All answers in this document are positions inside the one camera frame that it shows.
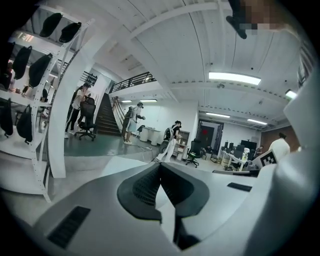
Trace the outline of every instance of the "blurred object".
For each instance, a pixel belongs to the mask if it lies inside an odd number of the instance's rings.
[[[62,19],[61,13],[54,13],[43,22],[42,30],[40,32],[40,37],[47,38],[49,37],[56,27],[58,26],[60,20]]]

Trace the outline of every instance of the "black shirt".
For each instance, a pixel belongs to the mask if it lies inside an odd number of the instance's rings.
[[[177,126],[177,127],[174,128],[174,126],[175,125],[172,125],[172,127],[171,127],[171,128],[173,128],[173,138],[177,139],[176,131],[180,131],[180,127]]]

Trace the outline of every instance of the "metal railing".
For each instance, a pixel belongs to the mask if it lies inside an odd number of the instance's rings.
[[[121,125],[123,126],[124,120],[125,120],[124,111],[122,110],[122,107],[118,101],[118,97],[112,97],[112,100],[113,100],[112,111],[113,111],[113,113],[116,111],[116,113],[120,119]]]
[[[157,80],[154,78],[154,76],[150,72],[142,73],[142,74],[133,76],[127,80],[124,80],[122,82],[118,82],[114,84],[111,87],[109,94],[132,87],[132,86],[137,86],[137,85],[141,85],[141,84],[149,83],[153,81],[157,81]]]

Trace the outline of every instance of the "black backpack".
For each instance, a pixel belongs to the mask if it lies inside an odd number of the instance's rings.
[[[29,46],[28,48],[22,47],[17,53],[12,64],[12,68],[15,72],[14,79],[18,80],[24,76],[31,51],[32,46]]]
[[[34,88],[37,87],[44,75],[46,68],[52,58],[52,54],[42,56],[29,68],[29,85]]]
[[[60,20],[62,19],[61,13],[54,13],[43,22],[42,30],[40,32],[40,37],[47,38],[58,26]]]
[[[22,138],[25,138],[25,143],[29,145],[29,142],[32,142],[33,137],[30,105],[25,108],[20,116],[20,119],[16,124],[16,131]]]
[[[81,22],[78,23],[71,23],[67,25],[65,28],[61,30],[61,36],[59,38],[59,41],[61,43],[68,43],[74,38],[75,34],[78,32],[78,30],[81,27]]]
[[[0,114],[0,127],[4,130],[4,136],[7,138],[14,133],[14,125],[11,116],[11,100],[8,99]]]

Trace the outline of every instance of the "ceiling beam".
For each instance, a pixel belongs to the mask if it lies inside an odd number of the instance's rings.
[[[228,84],[225,82],[221,82],[221,84],[224,85],[224,88],[217,88],[217,85],[220,82],[178,82],[178,83],[171,83],[170,88],[171,90],[185,90],[185,89],[194,89],[194,88],[201,88],[201,89],[210,89],[210,90],[229,90],[229,91],[236,91],[236,92],[243,92],[248,94],[253,94],[255,96],[260,96],[266,99],[269,99],[271,101],[275,101],[278,103],[281,103],[283,106],[286,106],[289,101],[287,99],[284,99],[282,97],[279,97],[278,95],[274,95],[272,93],[269,93],[267,91],[263,91],[262,89],[259,90],[258,86],[254,85],[236,85],[237,82],[234,82],[235,84]]]
[[[119,42],[119,44],[124,47],[129,53],[131,53],[146,69],[156,78],[159,84],[167,91],[170,96],[177,102],[176,96],[170,90],[170,82],[166,75],[162,72],[161,68],[152,57],[152,55],[147,51],[147,49],[137,40],[128,40],[130,36],[130,31],[122,26],[117,33],[115,33],[114,38]]]
[[[208,121],[214,120],[214,121],[217,121],[217,122],[220,122],[220,123],[227,123],[227,124],[231,124],[231,125],[246,127],[246,128],[253,129],[253,130],[263,131],[263,129],[258,128],[258,127],[253,128],[253,127],[251,127],[251,126],[249,126],[249,125],[244,125],[244,124],[242,124],[242,123],[237,123],[236,120],[234,120],[234,122],[232,122],[232,120],[229,120],[229,119],[228,119],[228,120],[226,120],[226,119],[223,119],[223,120],[222,120],[222,119],[215,118],[215,117],[210,118],[208,115],[205,115],[205,114],[202,114],[202,113],[200,113],[199,119],[201,119],[201,120],[208,120]]]
[[[233,117],[241,118],[242,120],[234,119],[234,121],[239,121],[239,122],[247,122],[248,119],[254,119],[254,120],[257,120],[257,121],[265,122],[265,123],[267,123],[269,125],[273,125],[273,126],[278,125],[278,122],[276,122],[276,121],[273,121],[273,120],[270,120],[270,119],[266,119],[266,118],[263,118],[263,117],[260,117],[260,116],[255,116],[255,115],[252,115],[252,114],[241,113],[240,111],[236,112],[236,111],[232,111],[232,110],[228,110],[228,109],[225,110],[225,109],[218,109],[218,108],[204,107],[204,106],[199,106],[198,110],[199,111],[204,111],[204,112],[209,112],[209,113],[227,115],[227,116],[230,116],[231,119]]]
[[[148,22],[143,23],[141,26],[137,27],[135,30],[132,31],[130,35],[130,39],[135,38],[136,36],[141,34],[143,31],[149,28],[152,28],[154,25],[160,22],[163,22],[165,20],[171,19],[173,17],[183,15],[183,14],[189,14],[193,12],[217,10],[217,9],[218,9],[218,5],[216,2],[205,2],[205,3],[195,3],[190,5],[184,5],[182,7],[169,10],[167,12],[162,13],[159,16],[154,17],[153,19],[150,19]]]

